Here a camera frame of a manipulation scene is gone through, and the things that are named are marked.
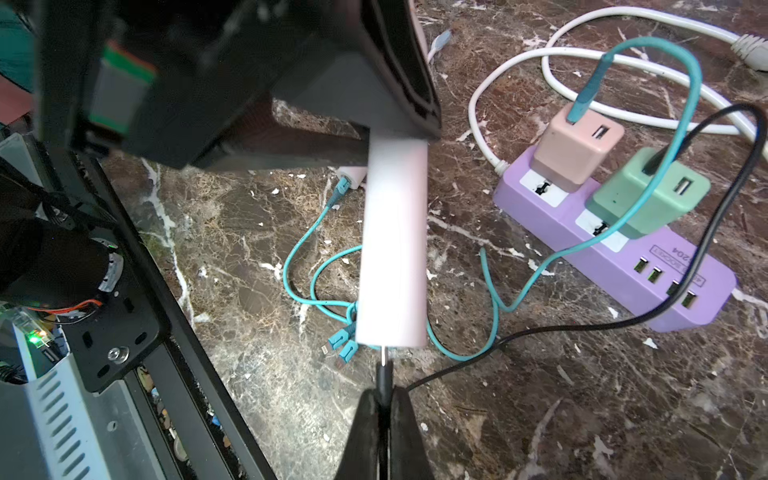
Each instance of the power socket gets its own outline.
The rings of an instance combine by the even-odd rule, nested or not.
[[[512,163],[499,181],[494,202],[553,250],[563,250],[604,230],[586,209],[600,184],[588,179],[553,207],[523,179],[531,170],[536,146]],[[616,232],[603,242],[564,259],[634,315],[641,315],[674,292],[696,246],[663,227],[631,240]],[[707,325],[736,287],[736,275],[707,255],[687,295],[663,315],[648,322],[657,332]]]

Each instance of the usb port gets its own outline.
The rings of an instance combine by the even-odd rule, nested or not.
[[[667,289],[667,296],[673,296],[677,292],[677,288],[680,286],[678,282],[672,282],[672,285]]]
[[[696,299],[696,293],[688,292],[688,294],[683,299],[683,306],[685,308],[691,308],[694,304],[695,299]]]
[[[678,195],[682,195],[685,193],[685,190],[688,190],[688,187],[693,183],[689,178],[683,177],[683,180],[680,180],[680,182],[677,184],[677,186],[674,188],[674,193]]]
[[[634,266],[634,271],[638,273],[643,273],[643,270],[645,270],[646,265],[648,265],[648,260],[645,260],[643,257],[640,257],[640,261],[637,262],[637,265]]]
[[[650,275],[648,276],[648,281],[651,283],[656,283],[656,280],[659,280],[659,277],[661,276],[662,273],[663,271],[659,267],[655,266],[654,271],[651,272]]]
[[[605,125],[601,125],[597,130],[594,131],[594,133],[592,134],[592,138],[600,140],[603,137],[603,135],[608,133],[609,130],[610,128],[606,127]]]

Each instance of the white cable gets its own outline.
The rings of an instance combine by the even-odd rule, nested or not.
[[[555,42],[562,37],[565,33],[574,29],[575,27],[594,20],[596,18],[610,17],[615,15],[628,15],[633,17],[648,18],[657,22],[666,23],[669,25],[675,25],[677,27],[687,28],[688,30],[696,31],[710,37],[718,38],[732,45],[733,50],[747,61],[747,57],[751,57],[754,61],[750,64],[752,68],[760,68],[753,65],[756,62],[761,62],[758,57],[765,55],[765,50],[768,49],[768,42],[762,38],[753,37],[752,35],[743,35],[740,37],[735,33],[732,33],[722,28],[718,28],[712,25],[708,25],[703,22],[697,22],[689,18],[678,17],[676,15],[670,15],[668,13],[659,12],[656,10],[650,10],[649,8],[638,7],[608,7],[589,12],[581,17],[575,18],[565,24],[563,28],[557,30],[549,39],[546,44],[546,48],[552,47]],[[573,101],[577,97],[577,93],[570,88],[563,85],[552,74],[552,70],[549,68],[549,58],[543,57],[541,59],[541,69],[544,72],[544,79],[547,81],[550,87],[552,87],[560,95],[566,97],[568,100]],[[608,105],[593,101],[589,108],[597,112],[602,113],[613,118],[619,118],[621,120],[631,121],[637,124],[649,125],[651,127],[668,128],[670,130],[677,129],[677,120],[671,120],[668,118],[652,117],[650,115],[637,114],[631,111],[622,110],[620,108],[609,107]],[[754,131],[754,125],[751,125],[751,131]],[[688,125],[688,131],[693,130],[697,124],[691,123]],[[725,135],[738,135],[739,132],[744,132],[741,127],[733,127],[732,125],[710,125],[703,130],[707,134],[725,134]]]
[[[488,159],[491,165],[493,165],[493,168],[497,175],[501,176],[504,173],[504,171],[509,167],[509,163],[497,157],[493,153],[491,148],[488,146],[488,144],[485,142],[485,139],[482,136],[482,132],[480,131],[480,127],[478,126],[477,113],[475,111],[477,107],[478,98],[480,98],[480,95],[497,78],[502,76],[504,72],[514,67],[521,61],[525,61],[530,58],[536,58],[536,57],[546,58],[547,56],[565,56],[565,57],[590,58],[592,60],[599,60],[600,57],[603,56],[603,54],[604,52],[602,51],[588,50],[586,48],[572,48],[572,47],[538,48],[536,50],[525,51],[519,55],[514,56],[513,58],[510,58],[503,64],[499,65],[485,80],[482,81],[482,83],[477,87],[477,90],[475,90],[475,93],[472,94],[472,98],[469,99],[469,106],[468,106],[469,128],[470,130],[472,130],[472,135],[475,137],[475,142],[477,143],[478,147],[480,147],[480,151],[483,153],[483,155],[485,155],[485,158]],[[629,67],[634,67],[634,68],[639,68],[641,70],[649,71],[651,73],[660,75],[661,77],[669,78],[670,80],[675,81],[686,87],[690,85],[688,75],[682,72],[679,72],[677,70],[674,70],[672,68],[655,64],[650,61],[640,60],[639,58],[628,57],[626,55],[616,55],[614,58],[614,63],[627,65]],[[716,91],[712,90],[711,88],[707,87],[706,85],[701,86],[701,97],[704,100],[709,101],[715,107],[717,107],[718,110],[725,108],[728,105],[731,105],[731,103],[726,98],[724,98],[722,95],[718,94]],[[590,108],[592,108],[595,103],[596,102],[592,102],[590,104]],[[736,125],[736,128],[738,128],[738,131],[740,131],[745,137],[749,138],[751,141],[754,141],[756,128],[744,114],[737,112],[737,113],[728,115],[728,118]],[[768,147],[766,147],[763,150],[763,156],[768,158]]]

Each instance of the brown marble floor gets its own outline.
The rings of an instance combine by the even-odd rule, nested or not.
[[[768,34],[765,2],[644,0],[643,6]],[[498,180],[470,136],[466,105],[480,81],[525,49],[541,47],[559,26],[603,2],[429,0],[419,6],[428,38],[451,28],[434,62],[443,140],[429,152],[429,313],[448,348],[469,353],[487,338],[491,304],[477,257],[489,242],[492,272],[506,299],[531,274],[528,260],[550,250],[499,212],[487,193]],[[768,98],[768,74],[736,62],[728,47],[689,31],[638,19],[581,26],[560,45],[606,49],[624,36],[682,42],[702,63],[705,82],[731,101]],[[665,55],[647,53],[670,66]],[[582,86],[594,62],[553,58],[553,71]],[[682,111],[685,91],[627,68],[613,68],[598,100],[661,117]],[[539,63],[514,68],[480,100],[478,116],[501,158],[536,142],[565,105]],[[279,109],[286,123],[303,122]],[[702,103],[697,118],[713,108]],[[598,172],[604,180],[642,145],[669,131],[623,123],[624,139]],[[325,128],[327,125],[316,125]],[[705,136],[684,162],[712,190],[673,229],[698,240],[747,152],[745,140]],[[331,478],[360,392],[372,385],[375,354],[361,349],[335,369],[320,346],[339,325],[283,292],[280,268],[312,224],[335,181],[330,170],[207,174],[175,171],[114,155],[113,185],[155,255],[279,478]],[[643,327],[613,333],[526,337],[466,371],[412,393],[437,478],[768,478],[768,173],[761,166],[733,206],[711,254],[737,273],[738,291],[709,326],[658,334]],[[360,242],[363,192],[348,194],[291,270],[308,296],[320,262]],[[510,248],[525,257],[515,257]],[[357,256],[328,269],[321,298],[356,297]],[[567,262],[552,268],[500,333],[568,321],[596,323],[629,313]],[[651,337],[652,349],[643,344]],[[405,385],[452,362],[430,346],[397,351]]]

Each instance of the white cable connector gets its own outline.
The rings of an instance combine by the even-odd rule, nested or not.
[[[757,35],[741,35],[730,46],[749,68],[768,71],[768,40]]]
[[[494,172],[495,172],[495,173],[496,173],[496,174],[497,174],[497,175],[500,177],[501,175],[503,175],[503,174],[504,174],[504,172],[506,172],[506,171],[507,171],[507,169],[509,168],[509,165],[510,165],[510,163],[509,163],[509,162],[507,162],[506,160],[502,160],[501,158],[499,158],[499,159],[498,159],[498,163],[497,163],[497,164],[495,164],[495,165],[493,165],[493,171],[494,171]]]

